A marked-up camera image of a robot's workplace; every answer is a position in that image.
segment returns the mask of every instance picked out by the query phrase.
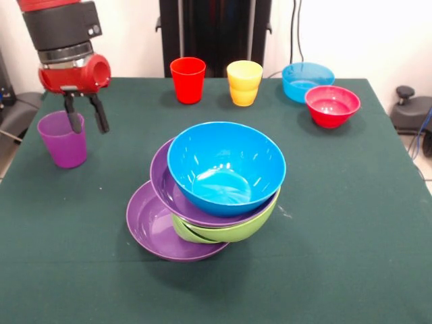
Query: cup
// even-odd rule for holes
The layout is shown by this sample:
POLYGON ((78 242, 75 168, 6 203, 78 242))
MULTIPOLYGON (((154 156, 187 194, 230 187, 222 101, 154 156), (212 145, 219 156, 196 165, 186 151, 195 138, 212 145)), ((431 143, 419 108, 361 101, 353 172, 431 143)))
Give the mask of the cup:
POLYGON ((44 116, 38 122, 40 137, 47 147, 54 163, 64 169, 77 167, 87 159, 86 132, 84 118, 81 121, 81 133, 72 130, 66 111, 56 111, 44 116))
POLYGON ((170 64, 177 100, 185 104, 197 103, 203 96, 206 65, 196 57, 181 57, 170 64))
POLYGON ((241 107, 254 103, 263 77, 263 67, 253 61, 234 61, 227 66, 232 102, 241 107))

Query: table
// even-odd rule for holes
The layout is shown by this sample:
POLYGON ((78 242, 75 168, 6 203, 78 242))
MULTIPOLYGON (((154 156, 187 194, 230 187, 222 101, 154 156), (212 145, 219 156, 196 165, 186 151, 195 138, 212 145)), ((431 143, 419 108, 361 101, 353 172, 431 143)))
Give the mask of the table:
MULTIPOLYGON (((99 134, 85 99, 88 161, 54 166, 31 125, 0 185, 0 323, 430 323, 432 199, 367 80, 336 80, 362 109, 317 127, 263 80, 248 108, 225 79, 176 101, 170 79, 114 79, 99 134), (156 150, 205 121, 241 122, 288 164, 277 208, 248 240, 198 263, 162 261, 126 227, 156 150)), ((36 121, 62 109, 48 95, 36 121)))

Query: blue bowl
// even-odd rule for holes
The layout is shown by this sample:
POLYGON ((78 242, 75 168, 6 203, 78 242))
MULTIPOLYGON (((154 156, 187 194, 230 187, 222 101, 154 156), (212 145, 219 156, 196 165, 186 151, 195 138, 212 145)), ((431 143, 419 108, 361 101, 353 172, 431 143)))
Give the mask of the blue bowl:
POLYGON ((306 92, 316 86, 331 86, 335 82, 333 72, 315 63, 293 63, 282 71, 285 95, 298 103, 306 103, 306 92))
POLYGON ((224 121, 184 130, 169 147, 167 159, 186 198, 220 217, 259 207, 286 175, 284 155, 270 138, 251 127, 224 121))

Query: pink bowl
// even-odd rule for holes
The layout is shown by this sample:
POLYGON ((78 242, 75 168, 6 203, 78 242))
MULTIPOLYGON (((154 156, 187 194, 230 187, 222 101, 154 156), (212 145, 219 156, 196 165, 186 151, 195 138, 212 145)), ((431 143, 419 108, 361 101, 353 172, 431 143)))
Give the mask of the pink bowl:
POLYGON ((306 93, 313 120, 324 128, 336 128, 360 109, 360 99, 340 86, 317 86, 306 93))

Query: yellow cup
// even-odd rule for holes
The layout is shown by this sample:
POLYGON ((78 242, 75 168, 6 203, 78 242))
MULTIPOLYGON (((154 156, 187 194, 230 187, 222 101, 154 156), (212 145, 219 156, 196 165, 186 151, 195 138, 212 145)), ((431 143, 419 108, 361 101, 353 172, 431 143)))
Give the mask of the yellow cup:
POLYGON ((235 61, 227 66, 232 102, 247 107, 254 103, 263 77, 263 67, 253 61, 235 61))

